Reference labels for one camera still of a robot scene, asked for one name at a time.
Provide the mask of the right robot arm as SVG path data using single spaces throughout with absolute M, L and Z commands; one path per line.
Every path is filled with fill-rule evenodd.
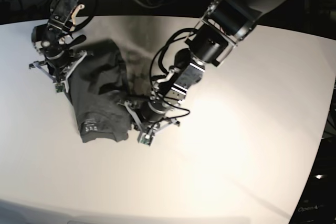
M 34 61 L 29 69 L 42 71 L 52 80 L 56 92 L 68 92 L 68 78 L 86 56 L 86 53 L 80 56 L 71 49 L 84 42 L 86 36 L 80 35 L 67 43 L 73 33 L 83 29 L 93 19 L 94 14 L 91 14 L 84 22 L 76 22 L 78 13 L 84 8 L 85 4 L 80 0 L 52 0 L 47 23 L 34 27 L 32 31 L 31 43 L 44 59 Z

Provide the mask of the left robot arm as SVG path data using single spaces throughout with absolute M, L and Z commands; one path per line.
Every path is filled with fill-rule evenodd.
M 150 145 L 157 132 L 179 125 L 179 117 L 167 113 L 181 109 L 188 89 L 201 81 L 205 66 L 220 66 L 258 20 L 285 1 L 213 0 L 193 28 L 175 32 L 153 58 L 161 74 L 149 76 L 149 98 L 124 103 L 139 132 L 138 142 Z

